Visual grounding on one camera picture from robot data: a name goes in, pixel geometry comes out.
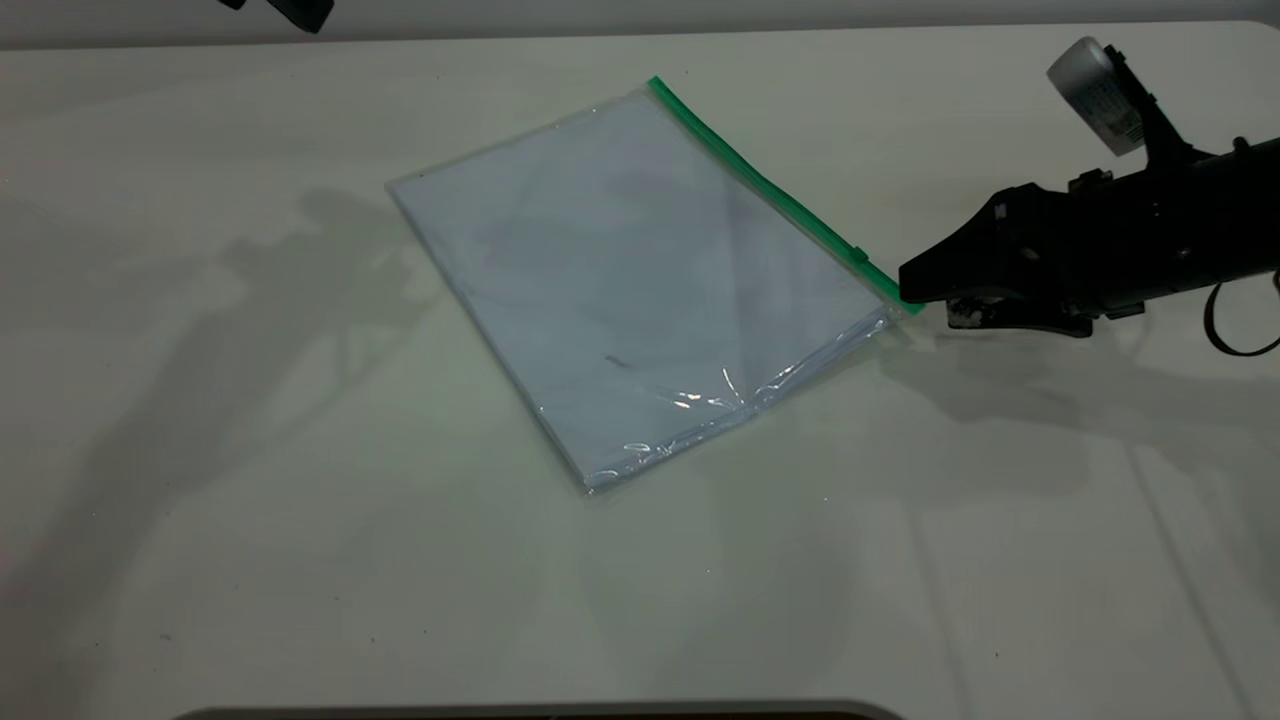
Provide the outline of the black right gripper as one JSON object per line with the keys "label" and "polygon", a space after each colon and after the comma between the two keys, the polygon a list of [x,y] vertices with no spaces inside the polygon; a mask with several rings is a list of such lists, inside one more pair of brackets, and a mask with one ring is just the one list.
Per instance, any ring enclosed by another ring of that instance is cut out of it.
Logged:
{"label": "black right gripper", "polygon": [[1076,192],[1024,184],[904,263],[900,299],[945,300],[956,331],[1089,338],[1092,316],[1276,270],[1277,181],[1277,142],[1239,138],[1215,158]]}

